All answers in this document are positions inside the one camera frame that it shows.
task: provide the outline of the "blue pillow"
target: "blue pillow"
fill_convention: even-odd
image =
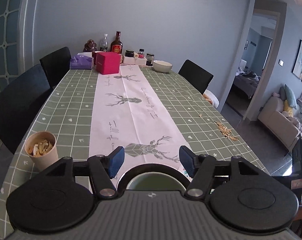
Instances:
[[[297,101],[295,99],[294,93],[291,88],[287,85],[284,85],[285,94],[287,96],[288,104],[290,107],[297,109]]]
[[[287,95],[285,94],[285,90],[283,86],[280,88],[280,98],[282,101],[287,100]]]

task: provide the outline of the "bed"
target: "bed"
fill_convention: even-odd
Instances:
[[[246,93],[248,98],[251,99],[258,87],[260,78],[261,77],[257,76],[253,71],[251,71],[249,74],[246,74],[241,66],[239,66],[233,81],[233,85]]]

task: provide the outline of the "paper cup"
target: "paper cup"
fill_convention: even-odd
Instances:
[[[99,51],[94,51],[94,52],[92,52],[92,57],[93,57],[93,59],[94,59],[94,65],[96,65],[96,60],[97,60],[97,54],[98,53],[101,53],[101,52],[104,52],[104,51],[101,51],[101,50],[99,50]]]
[[[33,147],[36,143],[47,139],[49,142],[53,144],[53,148],[45,155],[39,157],[33,157],[28,154],[28,149]],[[57,146],[56,146],[56,138],[54,134],[50,132],[37,132],[30,137],[27,138],[26,143],[24,144],[24,150],[29,155],[31,160],[34,162],[34,165],[38,168],[39,171],[43,171],[48,168],[50,165],[59,160]]]

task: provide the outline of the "gray floor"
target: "gray floor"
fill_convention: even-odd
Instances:
[[[251,103],[251,100],[244,92],[232,87],[227,97],[226,103],[237,113],[244,116],[249,107],[249,104]]]
[[[288,150],[262,123],[242,120],[236,111],[225,104],[221,114],[246,141],[272,176],[282,176],[291,166]]]

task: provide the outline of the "black chair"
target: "black chair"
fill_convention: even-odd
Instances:
[[[51,92],[38,64],[0,93],[0,139],[13,154]]]
[[[40,59],[41,66],[53,88],[70,69],[71,54],[68,47],[58,49]]]
[[[213,78],[212,74],[188,59],[182,65],[179,75],[183,76],[201,95]]]

